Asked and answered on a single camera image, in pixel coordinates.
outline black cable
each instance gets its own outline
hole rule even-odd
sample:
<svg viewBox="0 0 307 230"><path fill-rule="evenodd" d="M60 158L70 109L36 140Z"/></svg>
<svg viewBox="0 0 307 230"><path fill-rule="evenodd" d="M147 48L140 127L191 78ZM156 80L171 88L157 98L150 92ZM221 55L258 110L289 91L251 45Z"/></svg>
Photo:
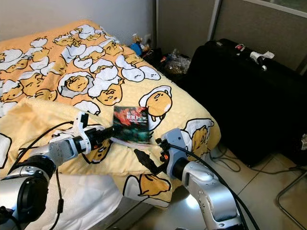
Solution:
<svg viewBox="0 0 307 230"><path fill-rule="evenodd" d="M253 218L252 214L250 213L249 209L246 207L246 205L244 204L244 202L241 200L241 198L229 187L229 185L226 183L226 181L217 173L217 171L212 168L208 163L206 163L202 158L200 158L199 156L195 155L194 153L184 149L184 148L181 148L179 146L176 146L176 145L171 145L169 144L169 147L171 148L175 148L175 149L178 149L178 150L181 150L185 153L187 153L188 155L198 159L203 165L205 165L207 168L209 168L219 179L219 181L224 185L226 186L229 191L232 193L233 197L235 198L235 202L236 202L236 205L237 205L237 208L238 208L238 211L240 213L240 216L241 216L241 219L242 219L242 223L244 225L244 227L246 229L248 229L247 227L247 224L245 222L245 219L244 219L244 216L243 216L243 213L240 209L240 206L238 205L237 201L242 205L243 209L246 211L246 214L248 215L249 219L251 220L252 224L254 225L255 229L256 230L260 230L260 228L258 227L255 219Z"/></svg>
<svg viewBox="0 0 307 230"><path fill-rule="evenodd" d="M221 155L221 156L218 156L218 157L212 157L212 156L211 156L211 153L209 153L210 159L211 159L213 162L218 162L218 161L220 161L221 163L225 164L230 170L232 170L232 171L234 171L234 172L236 172L236 173L239 172L239 171L241 171L240 165L239 165L237 162L231 160L231 159L237 159L237 158L236 158L236 157L231 157L231 156L226 155L226 153L227 153L227 148L226 148L225 151L221 151L219 145L217 146L217 148L218 148L218 150L222 153L222 155ZM228 161L231 161L232 163L234 163L234 164L238 167L238 170L234 170L233 168L231 168L226 162L222 161L222 159L228 160ZM266 171L263 171L263 170L258 170L258 169L253 169L253 168L250 168L250 169L253 170L253 171L256 171L256 172L265 173L265 174L270 174L270 175L276 175L276 174L279 174L279 173L287 173L287 172L292 172L292 171L304 171L304 169L301 169L301 168L299 168L299 167L297 167L297 166L296 166L296 167L289 168L288 170L281 170L281 171L276 171L276 172L266 172Z"/></svg>
<svg viewBox="0 0 307 230"><path fill-rule="evenodd" d="M44 137L46 134L48 134L49 132L51 132L52 130L56 129L57 127L60 127L62 125L66 125L66 124L73 124L72 121L66 121L63 123L60 123L56 126L53 126L52 128L48 129L46 132L44 132L42 135L40 135L38 138L36 138L27 148L25 148L20 155L17 157L16 161L14 162L14 164L12 165L9 173L12 171L12 169L16 166L16 164L20 161L20 159L25 155L25 153L33 146L35 145L42 137ZM59 190L59 202L58 202L58 215L56 218L56 221L54 222L53 226L50 228L50 230L53 230L56 226L56 224L58 223L59 220L59 216L60 214L63 212L63 206L64 206L64 200L62 199L62 191L61 191L61 186L59 183L59 171L58 169L56 170L56 177L57 177L57 184L58 184L58 190ZM15 224L17 226L18 229L20 229L20 226L17 224L18 221L16 220Z"/></svg>
<svg viewBox="0 0 307 230"><path fill-rule="evenodd" d="M44 132L42 135L40 135L38 138L36 138L27 148L25 148L20 154L19 156L17 157L16 161L14 162L14 164L12 165L11 169L9 170L9 173L10 174L12 172L12 169L15 168L16 164L20 161L20 159L25 155L25 153L33 146L35 145L42 137L44 137L47 133L49 133L50 131L54 130L55 128L59 127L59 126L62 126L62 125L65 125L65 124L73 124L72 121L66 121L66 122L63 122L61 124L58 124L50 129L48 129L46 132Z"/></svg>
<svg viewBox="0 0 307 230"><path fill-rule="evenodd" d="M301 169L301 168L289 168L288 170L281 170L281 171L276 171L276 172L266 172L266 171L262 171L262 170L258 170L258 169L253 169L253 168L250 168L251 170L253 171L257 171L257 172L260 172L260 173L265 173L265 174L271 174L271 175L276 175L276 174L279 174L279 173L287 173L287 172L292 172L292 171L304 171L304 169Z"/></svg>
<svg viewBox="0 0 307 230"><path fill-rule="evenodd" d="M210 160L212 160L214 163L217 163L217 162L220 161L220 162L223 163L226 167L228 167L231 171L233 171L233 172L235 172L235 173L240 172L240 171L241 171L241 166L240 166L237 162L235 162L234 160L228 159L228 158L226 158L226 157L222 157L222 156L225 155L225 153L223 153L221 156L213 157L213 156L211 155L211 152L209 152ZM229 166L229 164L227 164L227 163L226 163L225 161L223 161L223 160L227 160L227 161L232 162L233 164L235 164L235 165L238 167L238 169L236 170L236 169L231 168L231 167Z"/></svg>
<svg viewBox="0 0 307 230"><path fill-rule="evenodd" d="M63 212L63 208L64 208L64 200L62 199L62 191L61 191L61 185L59 183L59 171L58 171L58 169L56 170L56 177L57 177L57 184L58 184L58 189L59 189L58 215L57 215L56 221L54 222L54 224L52 225L52 227L49 230L53 230L55 228L55 226L58 223L59 216Z"/></svg>
<svg viewBox="0 0 307 230"><path fill-rule="evenodd" d="M7 216L7 218L11 219L15 223L15 225L16 225L18 230L21 230L20 223L19 223L19 221L15 217L9 215L9 216Z"/></svg>
<svg viewBox="0 0 307 230"><path fill-rule="evenodd" d="M228 150L227 147L225 147L226 150L225 150L224 152L221 151L220 145L217 145L217 148L218 148L218 150L222 153L222 155L221 155L220 157L226 156L226 157L228 157L228 158L230 158L230 159L238 159L237 157L232 157L232 156L229 156L229 155L226 154L226 153L227 153L227 150Z"/></svg>

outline cartoon egg yolk print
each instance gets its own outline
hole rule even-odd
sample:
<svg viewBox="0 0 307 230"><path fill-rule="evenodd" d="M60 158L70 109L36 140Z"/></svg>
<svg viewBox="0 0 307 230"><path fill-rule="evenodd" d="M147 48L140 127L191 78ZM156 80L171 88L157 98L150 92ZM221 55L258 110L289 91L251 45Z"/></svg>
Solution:
<svg viewBox="0 0 307 230"><path fill-rule="evenodd" d="M84 76L71 76L65 81L65 86L75 92L82 92L88 85L89 80Z"/></svg>
<svg viewBox="0 0 307 230"><path fill-rule="evenodd" d="M42 89L42 90L37 91L34 97L43 99L43 100L54 101L57 98L57 95L58 93L56 90L50 91L48 89Z"/></svg>
<svg viewBox="0 0 307 230"><path fill-rule="evenodd" d="M24 89L23 92L27 96L34 96L37 91L37 88L41 86L41 83L44 81L45 76L39 73L34 73L28 79L21 79L19 80L20 83L23 85Z"/></svg>
<svg viewBox="0 0 307 230"><path fill-rule="evenodd" d="M78 31L79 33L82 33L83 29L81 27L75 28L75 31Z"/></svg>
<svg viewBox="0 0 307 230"><path fill-rule="evenodd" d="M153 121L155 121L155 117L162 117L167 113L171 105L172 99L166 90L153 93L146 101L148 113L152 116Z"/></svg>
<svg viewBox="0 0 307 230"><path fill-rule="evenodd" d="M157 196L171 188L169 181L152 174L142 174L140 177L140 196Z"/></svg>
<svg viewBox="0 0 307 230"><path fill-rule="evenodd" d="M205 142L207 132L206 126L196 129L192 137L192 151L199 149L199 147Z"/></svg>
<svg viewBox="0 0 307 230"><path fill-rule="evenodd" d="M122 90L120 85L122 83L124 83L124 80L120 80L118 85L111 84L107 90L101 91L101 94L99 97L97 97L98 101L109 106L120 102L122 99Z"/></svg>
<svg viewBox="0 0 307 230"><path fill-rule="evenodd" d="M0 97L0 102L12 100L18 96L20 96L23 93L23 86L22 84L18 84L15 88L12 88L10 91L5 92L1 97Z"/></svg>
<svg viewBox="0 0 307 230"><path fill-rule="evenodd" d="M42 49L33 53L33 62L41 61L49 54L48 49Z"/></svg>
<svg viewBox="0 0 307 230"><path fill-rule="evenodd" d="M63 58L57 60L52 69L55 70L59 75L63 75L66 71L65 60Z"/></svg>
<svg viewBox="0 0 307 230"><path fill-rule="evenodd" d="M104 53L98 53L97 51L92 52L89 56L85 56L84 58L81 58L81 61L87 60L89 58L93 59L94 61L98 60L99 58L102 57Z"/></svg>
<svg viewBox="0 0 307 230"><path fill-rule="evenodd" d="M89 154L83 156L86 158L86 161L88 163L98 164L106 157L107 153L110 150L111 144L112 141L106 139L102 142L102 146L100 148L95 149L91 151Z"/></svg>
<svg viewBox="0 0 307 230"><path fill-rule="evenodd" d="M19 60L15 65L10 66L6 72L7 73L12 73L13 71L17 69L24 69L27 67L28 64L28 59L21 59Z"/></svg>
<svg viewBox="0 0 307 230"><path fill-rule="evenodd" d="M59 45L59 46L71 46L71 45L74 45L74 46L79 46L79 42L74 38L74 37L63 37L61 39L58 39L58 40L55 40L54 41L55 44Z"/></svg>
<svg viewBox="0 0 307 230"><path fill-rule="evenodd" d="M115 56L119 52L122 52L123 48L119 44L116 44L115 42L111 41L104 46L104 50L106 54Z"/></svg>
<svg viewBox="0 0 307 230"><path fill-rule="evenodd" d="M100 34L92 34L92 35L89 35L86 40L88 41L94 41L94 40L97 40L98 38L100 38Z"/></svg>
<svg viewBox="0 0 307 230"><path fill-rule="evenodd" d="M125 61L131 65L135 65L139 62L144 61L141 57L139 57L136 54L125 55L124 58L125 58Z"/></svg>
<svg viewBox="0 0 307 230"><path fill-rule="evenodd" d="M97 67L97 70L94 71L94 73L100 73L100 71L106 69L106 68L109 68L110 66L98 66Z"/></svg>
<svg viewBox="0 0 307 230"><path fill-rule="evenodd" d="M4 58L6 55L4 53L0 53L0 62L4 62Z"/></svg>

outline black suitcase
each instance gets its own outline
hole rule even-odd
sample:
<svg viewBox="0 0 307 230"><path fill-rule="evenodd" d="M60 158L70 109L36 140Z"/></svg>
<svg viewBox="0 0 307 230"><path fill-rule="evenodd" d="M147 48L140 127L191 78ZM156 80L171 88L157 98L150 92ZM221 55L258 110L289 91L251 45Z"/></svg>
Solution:
<svg viewBox="0 0 307 230"><path fill-rule="evenodd" d="M300 139L307 131L307 80L271 59L261 65L252 50L221 39L200 46L178 85L217 120L222 142L247 166L273 151L307 163Z"/></svg>

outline book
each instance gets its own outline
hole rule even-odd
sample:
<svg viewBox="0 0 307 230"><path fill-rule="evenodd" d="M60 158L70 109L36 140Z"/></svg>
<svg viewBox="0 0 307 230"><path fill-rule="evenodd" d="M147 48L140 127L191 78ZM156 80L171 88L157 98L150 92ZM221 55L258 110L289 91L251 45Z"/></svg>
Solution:
<svg viewBox="0 0 307 230"><path fill-rule="evenodd" d="M113 125L121 131L111 138L119 144L139 149L150 145L148 110L146 107L114 106Z"/></svg>

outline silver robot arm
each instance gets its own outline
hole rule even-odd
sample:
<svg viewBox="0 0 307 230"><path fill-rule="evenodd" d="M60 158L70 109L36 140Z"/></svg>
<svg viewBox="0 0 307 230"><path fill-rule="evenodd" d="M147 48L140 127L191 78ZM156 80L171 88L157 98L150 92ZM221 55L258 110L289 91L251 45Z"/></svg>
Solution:
<svg viewBox="0 0 307 230"><path fill-rule="evenodd" d="M176 128L157 140L167 152L166 173L178 178L197 200L208 230L241 230L241 218L233 195L207 167L188 161L185 152L169 147L169 144L185 148L180 129Z"/></svg>
<svg viewBox="0 0 307 230"><path fill-rule="evenodd" d="M13 166L0 180L1 230L23 230L37 220L45 211L49 180L56 169L79 153L99 148L103 140L120 130L110 127L84 131L87 120L88 114L80 112L73 124L78 136L33 149L27 160ZM59 209L63 209L63 200L59 201Z"/></svg>

